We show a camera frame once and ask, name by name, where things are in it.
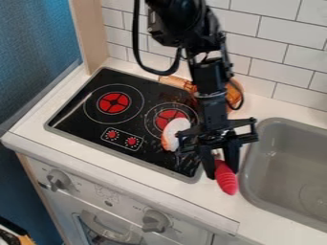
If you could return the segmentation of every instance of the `silver knob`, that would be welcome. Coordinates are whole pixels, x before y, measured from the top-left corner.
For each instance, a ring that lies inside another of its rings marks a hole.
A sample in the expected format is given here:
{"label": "silver knob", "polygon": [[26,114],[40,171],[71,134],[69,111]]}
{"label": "silver knob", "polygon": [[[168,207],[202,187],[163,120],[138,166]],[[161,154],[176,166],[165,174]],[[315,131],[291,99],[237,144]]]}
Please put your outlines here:
{"label": "silver knob", "polygon": [[72,185],[72,180],[63,171],[53,169],[47,175],[50,182],[51,190],[56,192],[58,189],[69,189]]}
{"label": "silver knob", "polygon": [[149,210],[143,218],[142,230],[145,233],[164,233],[169,227],[169,219],[161,212]]}

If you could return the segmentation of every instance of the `orange toy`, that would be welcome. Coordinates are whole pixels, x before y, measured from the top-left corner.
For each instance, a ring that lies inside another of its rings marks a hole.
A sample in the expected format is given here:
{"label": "orange toy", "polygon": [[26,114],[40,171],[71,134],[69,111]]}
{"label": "orange toy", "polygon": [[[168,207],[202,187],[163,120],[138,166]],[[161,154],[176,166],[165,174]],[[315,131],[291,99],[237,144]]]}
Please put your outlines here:
{"label": "orange toy", "polygon": [[[159,77],[159,82],[165,83],[171,86],[183,88],[189,93],[193,94],[196,92],[196,86],[192,85],[191,81],[183,78],[178,78],[175,76],[168,76],[168,77]],[[231,82],[238,87],[239,90],[242,92],[244,91],[240,82],[237,81],[236,78],[232,78]],[[231,83],[226,85],[227,93],[227,100],[233,107],[237,107],[238,102],[242,99],[242,94],[237,90]]]}

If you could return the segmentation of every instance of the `stovetop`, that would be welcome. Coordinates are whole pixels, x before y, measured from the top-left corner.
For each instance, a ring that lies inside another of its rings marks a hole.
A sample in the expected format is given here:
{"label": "stovetop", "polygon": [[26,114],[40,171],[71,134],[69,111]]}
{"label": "stovetop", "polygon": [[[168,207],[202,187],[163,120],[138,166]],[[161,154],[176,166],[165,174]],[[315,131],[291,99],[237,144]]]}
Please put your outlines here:
{"label": "stovetop", "polygon": [[165,151],[161,135],[175,118],[197,124],[194,106],[185,90],[103,68],[47,128],[96,149],[129,156],[145,167],[192,178],[200,165],[198,156]]}

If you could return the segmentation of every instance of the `white countertop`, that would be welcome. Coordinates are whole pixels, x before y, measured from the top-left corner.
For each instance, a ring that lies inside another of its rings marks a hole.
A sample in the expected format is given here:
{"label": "white countertop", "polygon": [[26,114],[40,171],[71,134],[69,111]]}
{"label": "white countertop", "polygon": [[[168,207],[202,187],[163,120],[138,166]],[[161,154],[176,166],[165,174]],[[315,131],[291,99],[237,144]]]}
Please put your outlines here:
{"label": "white countertop", "polygon": [[[141,70],[136,64],[113,58],[109,58],[103,66],[147,78],[158,78]],[[11,129],[11,133],[236,220],[240,223],[238,234],[259,243],[267,245],[327,244],[326,233],[260,210],[246,201],[240,193],[228,196],[221,192],[215,181],[207,179],[204,173],[196,184],[187,184],[46,131],[44,123],[88,79],[89,76],[85,75],[83,67],[77,68],[18,122]],[[232,113],[231,117],[235,119],[255,117],[259,121],[281,117],[327,129],[327,113],[325,112],[250,94],[246,95],[242,110]],[[246,146],[242,148],[243,156],[246,148]]]}

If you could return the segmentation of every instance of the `tile backsplash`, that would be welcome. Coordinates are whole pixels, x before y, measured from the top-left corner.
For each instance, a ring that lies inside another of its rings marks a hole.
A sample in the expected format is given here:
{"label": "tile backsplash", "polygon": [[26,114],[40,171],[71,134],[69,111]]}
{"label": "tile backsplash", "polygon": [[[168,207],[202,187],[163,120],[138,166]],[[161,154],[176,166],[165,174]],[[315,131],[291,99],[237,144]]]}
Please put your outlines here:
{"label": "tile backsplash", "polygon": [[[207,0],[227,32],[230,59],[245,90],[327,111],[326,0]],[[102,0],[109,56],[136,62],[132,51],[133,0]],[[140,49],[144,64],[170,66],[175,49],[146,31],[141,4]],[[183,61],[177,75],[189,78]]]}

